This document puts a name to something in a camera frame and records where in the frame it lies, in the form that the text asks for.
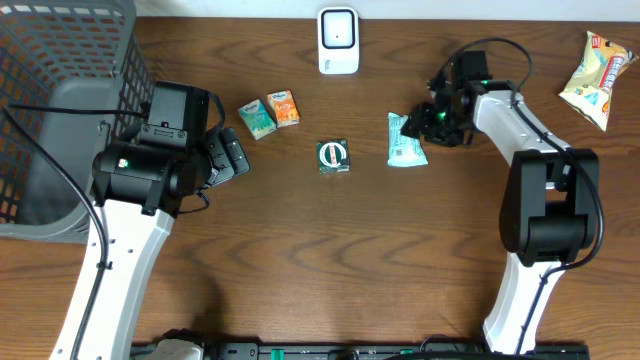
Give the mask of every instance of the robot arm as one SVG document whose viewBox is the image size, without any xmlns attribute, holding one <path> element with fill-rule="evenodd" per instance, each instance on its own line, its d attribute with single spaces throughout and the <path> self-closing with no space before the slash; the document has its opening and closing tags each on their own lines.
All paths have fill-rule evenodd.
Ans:
<svg viewBox="0 0 640 360">
<path fill-rule="evenodd" d="M 218 107 L 221 121 L 206 131 L 209 99 Z M 149 110 L 137 142 L 113 140 L 94 160 L 94 209 L 107 234 L 109 255 L 80 336 L 80 360 L 129 358 L 149 275 L 182 199 L 249 170 L 233 129 L 222 129 L 224 111 L 214 94 L 158 82 Z M 80 276 L 51 360 L 68 360 L 81 334 L 101 256 L 95 226 L 90 226 Z M 184 356 L 172 359 L 203 355 L 202 347 L 179 340 L 167 342 L 163 349 L 175 344 L 183 345 L 178 352 Z"/>
<path fill-rule="evenodd" d="M 531 126 L 567 149 L 596 186 L 597 157 L 591 150 L 570 149 L 549 133 L 516 93 L 516 106 L 531 125 L 525 123 L 512 106 L 514 85 L 491 80 L 483 51 L 463 52 L 451 67 L 452 82 L 436 78 L 434 103 L 414 109 L 403 135 L 422 134 L 429 142 L 456 146 L 469 144 L 473 132 L 483 132 L 511 166 L 500 211 L 500 236 L 509 254 L 483 332 L 491 351 L 524 354 L 535 348 L 536 328 L 564 271 L 553 273 L 543 286 L 541 279 L 549 270 L 574 261 L 595 235 L 595 206 L 584 180 Z M 548 202 L 546 191 L 553 189 L 566 192 L 566 199 Z"/>
</svg>

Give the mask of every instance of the wood grain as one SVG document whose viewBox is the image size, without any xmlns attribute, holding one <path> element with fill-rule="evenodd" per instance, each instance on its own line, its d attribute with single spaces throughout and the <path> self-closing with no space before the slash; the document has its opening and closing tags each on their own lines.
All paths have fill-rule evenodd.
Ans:
<svg viewBox="0 0 640 360">
<path fill-rule="evenodd" d="M 640 357 L 640 65 L 616 82 L 606 133 L 557 97 L 587 30 L 638 49 L 639 29 L 363 20 L 360 70 L 328 77 L 317 70 L 311 20 L 139 19 L 136 35 L 156 79 L 218 93 L 252 168 L 208 191 L 210 210 L 176 221 L 135 340 L 181 327 L 267 342 L 478 336 L 504 271 L 497 226 L 508 167 L 477 136 L 468 148 L 425 145 L 428 166 L 390 168 L 387 113 L 405 114 L 427 99 L 425 81 L 457 47 L 502 36 L 525 45 L 536 63 L 523 91 L 528 106 L 601 162 L 605 244 L 592 264 L 560 281 L 538 339 L 584 341 L 596 360 Z M 524 75 L 520 54 L 487 48 L 496 78 Z M 284 89 L 293 92 L 301 124 L 253 140 L 236 109 Z M 321 176 L 314 144 L 332 138 L 348 139 L 352 170 Z M 83 252 L 0 241 L 0 358 L 48 357 Z"/>
</svg>

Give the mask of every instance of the gray plastic basket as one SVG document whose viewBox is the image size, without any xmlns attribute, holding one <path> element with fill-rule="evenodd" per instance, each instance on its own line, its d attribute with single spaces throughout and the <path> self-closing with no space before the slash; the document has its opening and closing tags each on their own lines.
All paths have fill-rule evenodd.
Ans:
<svg viewBox="0 0 640 360">
<path fill-rule="evenodd" d="M 132 35 L 131 0 L 0 0 L 0 106 L 140 110 L 152 81 Z M 131 116 L 13 111 L 87 193 L 91 164 Z M 86 242 L 69 186 L 0 115 L 0 236 Z"/>
</svg>

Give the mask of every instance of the white device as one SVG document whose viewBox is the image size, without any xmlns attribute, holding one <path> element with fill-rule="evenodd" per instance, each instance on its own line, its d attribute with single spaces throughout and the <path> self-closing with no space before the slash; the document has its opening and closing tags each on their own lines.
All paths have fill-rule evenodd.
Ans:
<svg viewBox="0 0 640 360">
<path fill-rule="evenodd" d="M 353 74 L 360 63 L 358 13 L 348 6 L 318 13 L 318 68 L 323 74 Z"/>
</svg>

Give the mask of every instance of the chip bag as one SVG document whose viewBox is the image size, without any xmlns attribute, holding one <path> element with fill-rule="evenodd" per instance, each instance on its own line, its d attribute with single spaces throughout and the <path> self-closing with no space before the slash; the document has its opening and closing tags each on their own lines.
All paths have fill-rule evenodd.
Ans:
<svg viewBox="0 0 640 360">
<path fill-rule="evenodd" d="M 588 31 L 580 66 L 559 96 L 606 131 L 613 83 L 637 58 L 622 46 Z"/>
</svg>

